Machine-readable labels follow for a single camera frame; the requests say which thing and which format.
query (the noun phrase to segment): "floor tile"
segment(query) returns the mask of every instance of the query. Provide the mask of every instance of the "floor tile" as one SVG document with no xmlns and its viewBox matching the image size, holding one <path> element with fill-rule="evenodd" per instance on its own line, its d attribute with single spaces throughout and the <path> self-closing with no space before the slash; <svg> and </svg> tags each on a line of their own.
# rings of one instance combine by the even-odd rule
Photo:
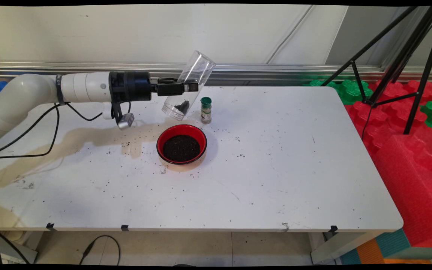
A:
<svg viewBox="0 0 432 270">
<path fill-rule="evenodd" d="M 234 266 L 312 265 L 308 234 L 233 232 Z"/>
<path fill-rule="evenodd" d="M 120 243 L 120 265 L 231 266 L 230 232 L 110 232 Z M 108 240 L 101 265 L 115 265 L 118 248 Z"/>
<path fill-rule="evenodd" d="M 96 237 L 106 232 L 45 232 L 39 242 L 36 263 L 79 264 L 84 250 Z M 101 262 L 106 238 L 100 238 L 82 264 Z"/>
</svg>

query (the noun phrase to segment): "clear plastic cup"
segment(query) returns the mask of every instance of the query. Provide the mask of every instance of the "clear plastic cup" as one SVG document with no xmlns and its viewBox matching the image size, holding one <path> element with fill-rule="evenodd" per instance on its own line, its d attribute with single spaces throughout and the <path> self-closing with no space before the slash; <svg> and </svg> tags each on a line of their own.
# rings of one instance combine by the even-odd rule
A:
<svg viewBox="0 0 432 270">
<path fill-rule="evenodd" d="M 208 80 L 209 75 L 211 75 L 215 65 L 207 56 L 199 51 L 194 51 L 178 78 L 178 82 L 196 82 L 198 83 L 198 92 L 184 92 L 181 96 L 169 96 L 164 102 L 163 112 L 176 120 L 183 120 Z"/>
</svg>

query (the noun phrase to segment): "soil in cup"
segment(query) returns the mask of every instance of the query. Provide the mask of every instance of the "soil in cup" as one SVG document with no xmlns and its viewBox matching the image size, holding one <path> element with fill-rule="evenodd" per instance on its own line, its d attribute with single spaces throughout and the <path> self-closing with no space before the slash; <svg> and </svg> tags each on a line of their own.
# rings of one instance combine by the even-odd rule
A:
<svg viewBox="0 0 432 270">
<path fill-rule="evenodd" d="M 199 143 L 189 135 L 176 135 L 163 145 L 163 154 L 170 161 L 185 162 L 194 159 L 201 152 Z"/>
<path fill-rule="evenodd" d="M 186 115 L 189 109 L 189 101 L 185 100 L 181 104 L 176 105 L 174 107 L 178 109 L 180 112 L 182 112 L 184 115 Z"/>
</svg>

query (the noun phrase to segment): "table surface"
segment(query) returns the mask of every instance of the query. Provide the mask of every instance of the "table surface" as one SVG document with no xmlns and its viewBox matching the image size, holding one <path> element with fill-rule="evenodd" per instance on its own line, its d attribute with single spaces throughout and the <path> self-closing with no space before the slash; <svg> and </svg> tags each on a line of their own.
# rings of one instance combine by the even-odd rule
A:
<svg viewBox="0 0 432 270">
<path fill-rule="evenodd" d="M 204 87 L 183 121 L 165 97 L 133 102 L 135 126 L 84 121 L 60 108 L 55 145 L 44 157 L 0 159 L 0 230 L 392 232 L 403 226 L 336 91 L 330 87 Z M 0 140 L 26 130 L 52 104 L 33 109 Z M 73 104 L 92 117 L 101 103 Z M 165 163 L 156 141 L 181 123 L 201 128 L 197 162 Z M 0 155 L 46 152 L 54 110 Z"/>
</svg>

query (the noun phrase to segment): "robotic arm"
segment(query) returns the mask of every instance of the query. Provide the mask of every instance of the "robotic arm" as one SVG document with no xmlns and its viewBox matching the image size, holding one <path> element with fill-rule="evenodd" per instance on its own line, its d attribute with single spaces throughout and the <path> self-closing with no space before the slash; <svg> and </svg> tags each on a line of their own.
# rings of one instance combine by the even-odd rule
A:
<svg viewBox="0 0 432 270">
<path fill-rule="evenodd" d="M 103 102 L 106 119 L 115 119 L 120 129 L 130 128 L 132 113 L 122 114 L 120 103 L 150 101 L 151 93 L 176 96 L 197 92 L 197 82 L 160 78 L 149 82 L 149 72 L 94 72 L 68 75 L 20 75 L 0 93 L 0 138 L 19 125 L 36 106 L 58 102 Z"/>
</svg>

